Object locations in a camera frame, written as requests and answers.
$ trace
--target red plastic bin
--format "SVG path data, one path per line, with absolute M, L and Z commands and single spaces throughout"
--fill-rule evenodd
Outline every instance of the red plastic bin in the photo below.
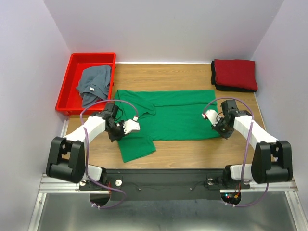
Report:
M 92 66 L 109 65 L 111 67 L 110 87 L 108 99 L 111 99 L 111 91 L 114 81 L 115 53 L 74 53 L 69 60 L 61 91 L 58 97 L 56 110 L 65 115 L 77 115 L 83 110 L 81 107 L 81 97 L 76 90 L 81 74 L 84 69 Z M 88 109 L 85 114 L 101 111 L 106 103 L 99 103 Z

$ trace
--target gray wall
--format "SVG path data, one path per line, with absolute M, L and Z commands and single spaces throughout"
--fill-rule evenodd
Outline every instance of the gray wall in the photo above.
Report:
M 283 0 L 44 0 L 71 52 L 117 61 L 251 58 Z
M 308 215 L 308 1 L 285 0 L 253 60 L 267 130 L 293 149 L 293 171 Z
M 69 50 L 42 0 L 0 1 L 0 230 L 27 230 Z

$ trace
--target green t-shirt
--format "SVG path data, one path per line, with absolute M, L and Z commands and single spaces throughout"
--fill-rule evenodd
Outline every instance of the green t-shirt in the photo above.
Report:
M 140 131 L 118 141 L 124 162 L 155 151 L 153 141 L 203 140 L 219 137 L 211 123 L 202 118 L 204 107 L 213 99 L 213 90 L 181 90 L 133 92 L 118 90 L 115 99 L 125 100 L 138 110 Z M 121 120 L 132 119 L 134 109 L 127 103 L 116 102 L 123 110 Z M 208 109 L 217 111 L 217 103 Z

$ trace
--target gray cloth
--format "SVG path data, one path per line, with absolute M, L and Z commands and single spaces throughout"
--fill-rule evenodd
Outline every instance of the gray cloth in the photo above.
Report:
M 76 89 L 82 98 L 82 107 L 87 107 L 99 99 L 106 100 L 109 92 L 111 67 L 93 66 L 83 70 Z

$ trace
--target wooden tabletop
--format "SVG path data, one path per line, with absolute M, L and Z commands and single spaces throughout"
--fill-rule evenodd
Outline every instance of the wooden tabletop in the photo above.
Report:
M 210 65 L 117 65 L 114 84 L 113 95 L 118 89 L 214 89 L 217 98 L 235 97 L 245 101 L 255 113 L 255 121 L 264 127 L 255 95 L 216 90 L 211 85 Z M 240 109 L 245 109 L 240 103 L 237 104 Z M 80 125 L 78 116 L 71 116 L 67 134 Z M 214 138 L 203 141 L 154 141 L 154 144 L 156 152 L 153 154 L 123 163 L 117 142 L 111 143 L 107 132 L 104 132 L 90 144 L 89 163 L 105 168 L 223 168 L 226 165 L 242 163 L 246 141 L 241 134 L 234 132 L 228 140 Z M 248 163 L 251 163 L 253 153 L 250 147 Z

